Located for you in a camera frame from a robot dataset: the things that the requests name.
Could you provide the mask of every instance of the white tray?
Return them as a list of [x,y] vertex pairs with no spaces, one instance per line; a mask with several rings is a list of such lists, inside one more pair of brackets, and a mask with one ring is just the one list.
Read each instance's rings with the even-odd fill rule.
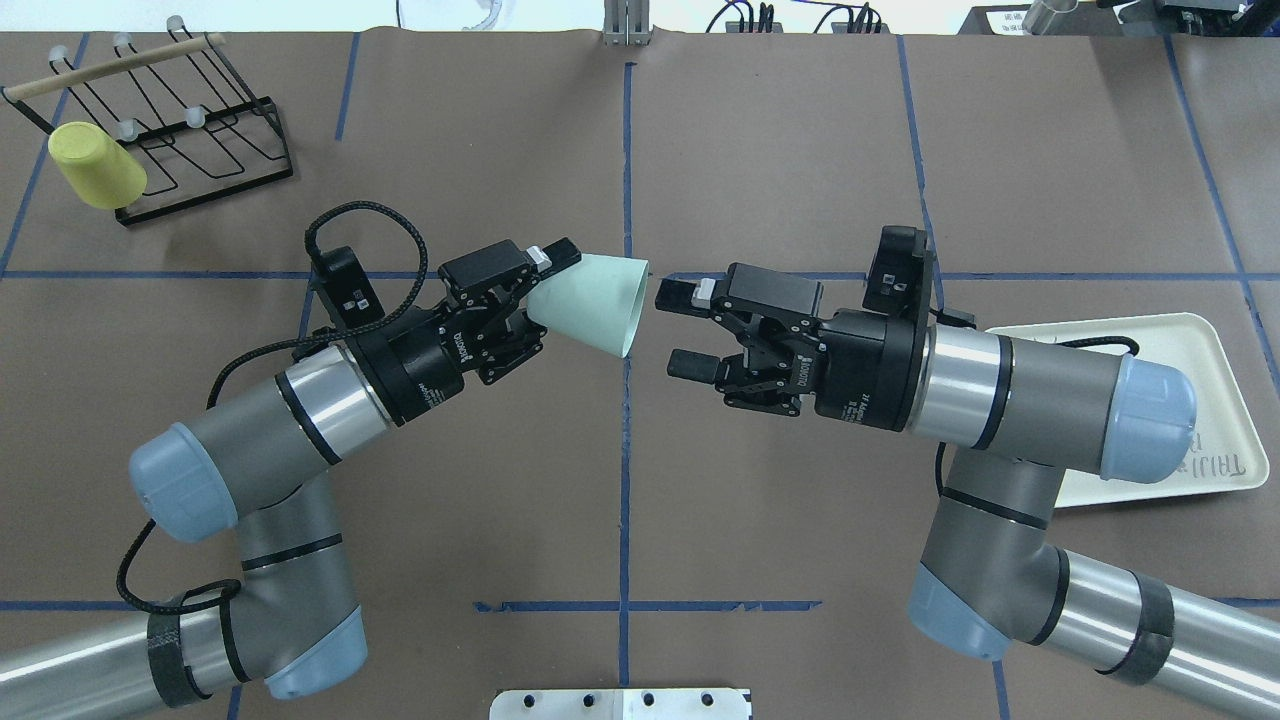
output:
[[[1175,497],[1206,492],[1249,489],[1267,482],[1271,466],[1240,387],[1226,361],[1213,325],[1190,313],[1108,318],[1074,323],[1044,323],[991,328],[989,332],[1061,342],[1084,337],[1123,334],[1138,341],[1138,357],[1178,368],[1196,388],[1196,437],[1190,452],[1169,478],[1152,484],[1103,480],[1068,470],[1057,507]],[[1123,347],[1091,347],[1119,355]]]

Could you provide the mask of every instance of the blue tape line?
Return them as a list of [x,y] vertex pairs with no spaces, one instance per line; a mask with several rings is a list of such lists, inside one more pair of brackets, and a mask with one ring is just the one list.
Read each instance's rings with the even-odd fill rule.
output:
[[298,340],[307,337],[307,328],[311,327],[311,300],[315,297],[315,292],[311,291],[311,281],[314,278],[314,272],[307,274],[307,292],[302,296],[302,319],[298,320]]
[[635,600],[635,612],[809,612],[820,600]]
[[996,678],[996,703],[1000,707],[1000,720],[1010,720],[1009,691],[1005,688],[1005,664],[997,660],[991,664],[991,673]]
[[622,255],[631,258],[631,69],[622,69]]
[[338,128],[333,131],[333,138],[342,142],[342,133],[347,129],[347,105],[351,104],[351,83],[356,79],[356,55],[360,51],[360,33],[351,33],[351,56],[347,58],[347,82],[342,86],[342,106],[338,108]]
[[[471,603],[483,615],[499,612],[618,612],[621,602],[609,600],[524,600],[507,601],[497,607],[486,602]],[[822,605],[820,600],[634,600],[630,612],[808,612]]]
[[612,600],[525,600],[508,601],[497,607],[485,602],[474,602],[480,614],[497,612],[617,612],[618,603]]
[[618,687],[631,683],[631,356],[622,359],[622,487],[618,511]]
[[1174,41],[1165,36],[1165,55],[1169,58],[1169,70],[1174,76],[1174,88],[1178,91],[1178,104],[1183,108],[1183,117],[1187,119],[1187,129],[1192,136],[1192,146],[1196,149],[1196,158],[1199,160],[1201,170],[1204,173],[1204,184],[1208,186],[1210,199],[1213,201],[1213,213],[1217,214],[1217,224],[1222,228],[1222,237],[1226,238],[1226,247],[1231,252],[1231,263],[1240,277],[1240,291],[1244,292],[1244,302],[1249,307],[1249,316],[1253,318],[1253,331],[1258,334],[1262,345],[1262,355],[1267,361],[1267,372],[1271,374],[1271,384],[1280,395],[1280,368],[1276,366],[1275,352],[1271,348],[1271,338],[1262,325],[1262,315],[1258,313],[1258,302],[1253,297],[1253,288],[1245,279],[1244,261],[1240,259],[1240,249],[1235,243],[1235,233],[1231,232],[1231,223],[1226,219],[1226,210],[1222,208],[1222,197],[1217,191],[1217,181],[1213,178],[1213,169],[1208,165],[1208,156],[1204,155],[1204,145],[1201,142],[1199,129],[1196,127],[1196,115],[1192,114],[1190,102],[1187,100],[1187,87],[1183,85],[1183,73],[1178,67],[1178,53],[1174,51]]
[[133,607],[129,603],[119,600],[0,600],[0,612],[127,612],[131,610]]
[[[88,33],[81,35],[79,47],[76,49],[76,67],[78,68],[81,60],[84,59],[84,49],[88,47]],[[67,109],[67,96],[68,91],[63,91],[63,95],[58,99],[58,106],[54,108],[52,122],[49,123],[58,127],[59,120],[63,119],[63,110]],[[47,142],[40,143],[40,154],[36,155],[36,165],[31,169],[31,178],[27,181],[27,190],[22,193],[22,202],[18,205],[18,214],[13,219],[13,227],[9,229],[9,242],[4,246],[4,252],[0,252],[0,279],[5,277],[5,270],[9,268],[9,259],[13,258],[13,249],[18,245],[18,233],[22,232],[22,222],[27,219],[27,208],[31,205],[31,197],[36,193],[36,183],[40,179],[40,170],[45,167],[45,158],[49,156]]]
[[[844,273],[823,270],[799,270],[788,273],[814,281],[859,281],[867,279],[867,273]],[[712,278],[724,279],[724,273],[705,273],[700,270],[681,270],[671,273],[667,279],[694,281]],[[941,273],[948,281],[1080,281],[1080,282],[1276,282],[1280,273]]]
[[920,152],[920,128],[915,122],[915,99],[911,97],[911,70],[906,61],[906,38],[897,36],[897,65],[902,70],[902,100],[906,102],[906,127],[911,132],[911,155],[915,156],[915,184],[920,190],[920,215],[924,217],[924,232],[933,241],[933,295],[938,307],[946,307],[942,292],[942,264],[938,260],[938,236],[933,233],[933,218],[929,217],[929,204],[924,200],[924,155]]
[[239,693],[241,685],[232,688],[232,697],[227,702],[227,720],[237,720],[239,717]]
[[1280,607],[1280,598],[1274,597],[1215,597],[1213,600],[1231,607]]
[[[1236,273],[942,273],[948,281],[1129,281],[1129,282],[1239,282]],[[1245,275],[1253,281],[1280,281],[1280,273]]]
[[[847,273],[841,270],[796,270],[796,272],[788,272],[787,274],[799,275],[801,278],[809,278],[812,281],[858,281],[858,282],[867,281],[867,273]],[[724,277],[726,277],[724,273],[699,273],[696,270],[692,270],[692,272],[671,273],[669,275],[667,275],[667,279],[692,281],[692,279],[710,278],[713,281],[722,281],[724,279]]]
[[[375,281],[411,281],[417,273],[399,270],[375,270],[366,273]],[[42,281],[305,281],[311,278],[308,270],[10,270],[10,279]],[[428,279],[439,279],[434,270]]]

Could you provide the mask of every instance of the black band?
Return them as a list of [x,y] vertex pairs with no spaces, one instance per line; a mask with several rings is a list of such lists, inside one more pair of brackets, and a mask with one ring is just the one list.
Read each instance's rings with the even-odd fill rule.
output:
[[284,377],[284,373],[275,375],[275,387],[280,388],[280,397],[284,398],[284,404],[289,406],[289,413],[293,413],[293,419],[298,421],[302,432],[307,434],[307,439],[311,445],[316,446],[320,456],[325,459],[325,462],[330,465],[337,465],[342,462],[342,457],[329,447],[329,442],[324,439],[320,434],[320,429],[316,424],[311,421],[311,416],[302,407],[302,401],[298,400],[298,393],[293,392],[293,386],[289,384],[289,379]]
[[218,621],[223,626],[223,650],[227,652],[227,664],[232,666],[232,673],[241,683],[252,680],[239,661],[239,651],[236,650],[236,634],[232,632],[232,603],[224,602],[218,606]]
[[160,700],[169,707],[183,707],[209,700],[200,692],[191,667],[182,659],[182,615],[147,618],[147,665]]
[[991,398],[987,424],[983,425],[982,434],[978,436],[978,442],[973,446],[974,450],[987,450],[991,441],[996,438],[1000,420],[1005,416],[1005,404],[1009,402],[1009,383],[1014,378],[1014,341],[1002,334],[996,337],[1000,340],[1000,372],[996,374],[996,395]]
[[969,507],[974,507],[977,510],[982,510],[983,512],[991,512],[992,515],[998,515],[1000,518],[1004,518],[1006,520],[1012,520],[1012,521],[1015,521],[1018,524],[1021,524],[1021,525],[1028,525],[1028,527],[1036,528],[1037,530],[1047,530],[1048,529],[1048,521],[1047,520],[1043,520],[1043,519],[1037,518],[1034,515],[1028,515],[1025,512],[1020,512],[1018,510],[1014,510],[1012,507],[1005,507],[1004,505],[996,505],[995,502],[991,502],[989,500],[983,500],[983,498],[980,498],[978,496],[969,495],[966,492],[960,492],[957,489],[945,487],[945,488],[942,488],[942,497],[954,500],[956,502],[961,502],[964,505],[968,505]]
[[319,550],[326,547],[333,547],[342,542],[342,533],[329,536],[326,538],[320,538],[315,542],[308,542],[306,544],[300,544],[297,547],[291,547],[289,550],[282,550],[280,552],[273,552],[270,555],[260,555],[251,560],[241,560],[241,569],[246,573],[250,570],[257,570],[259,568],[266,568],[268,565],[275,565],[276,562],[284,562],[285,560],[293,560],[296,557],[302,557],[303,555],[311,555]]
[[1071,585],[1071,559],[1061,547],[1053,550],[1057,551],[1057,591],[1053,593],[1053,607],[1050,609],[1041,632],[1036,633],[1036,637],[1027,644],[1041,644],[1047,641],[1062,618],[1062,607],[1066,605],[1066,588]]
[[1124,660],[1110,670],[1097,673],[1126,685],[1144,685],[1160,673],[1174,650],[1174,596],[1169,585],[1156,578],[1142,573],[1133,573],[1133,577],[1138,580],[1142,601],[1137,634]]

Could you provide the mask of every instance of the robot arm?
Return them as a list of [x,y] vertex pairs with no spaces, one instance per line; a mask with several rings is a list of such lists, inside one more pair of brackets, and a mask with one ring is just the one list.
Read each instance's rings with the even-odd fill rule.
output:
[[[1280,625],[1046,544],[1065,469],[1153,483],[1187,454],[1196,398],[1172,368],[978,332],[929,310],[923,232],[886,227],[864,310],[818,315],[822,284],[735,264],[663,281],[659,310],[709,318],[741,355],[675,350],[668,374],[726,405],[955,443],[909,603],[915,625],[997,660],[1019,639],[1243,716],[1280,711]],[[938,318],[928,325],[929,314]]]
[[302,360],[275,378],[140,447],[129,461],[138,498],[184,542],[234,527],[462,392],[463,373],[492,384],[540,352],[547,328],[520,302],[580,259],[568,238],[545,251],[490,245],[440,265],[447,293],[438,305],[410,307],[339,346],[325,336],[384,315],[351,249],[325,254],[315,288],[338,329],[314,334]]
[[[356,208],[399,218],[372,205],[321,218]],[[463,373],[492,384],[541,351],[547,328],[521,301],[581,259],[568,238],[545,250],[490,245],[439,266],[445,297],[434,307],[408,300],[383,322],[349,247],[308,250],[335,327],[302,343],[289,369],[174,424],[129,462],[148,515],[174,538],[236,528],[238,591],[211,583],[115,625],[0,656],[5,717],[132,716],[256,678],[287,700],[353,674],[367,651],[328,468],[461,392]]]

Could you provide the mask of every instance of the gray arm segment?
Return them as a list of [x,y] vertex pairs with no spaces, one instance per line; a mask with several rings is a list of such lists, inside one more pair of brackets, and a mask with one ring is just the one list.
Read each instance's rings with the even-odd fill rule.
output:
[[[349,676],[364,662],[364,630],[328,475],[246,516],[237,532],[242,565],[262,565],[246,570],[229,625],[216,607],[180,616],[182,670],[191,682],[166,688],[169,694],[184,691],[197,701],[232,687],[239,682],[237,664],[246,678],[265,678],[276,697]],[[148,646],[160,642],[148,633],[148,619],[136,614],[0,656],[0,715],[88,720],[165,707],[148,659]],[[307,651],[319,661],[300,661]]]
[[997,660],[1044,644],[1126,684],[1240,717],[1280,715],[1280,624],[1044,543],[1062,470],[956,455],[909,614],[931,638]]

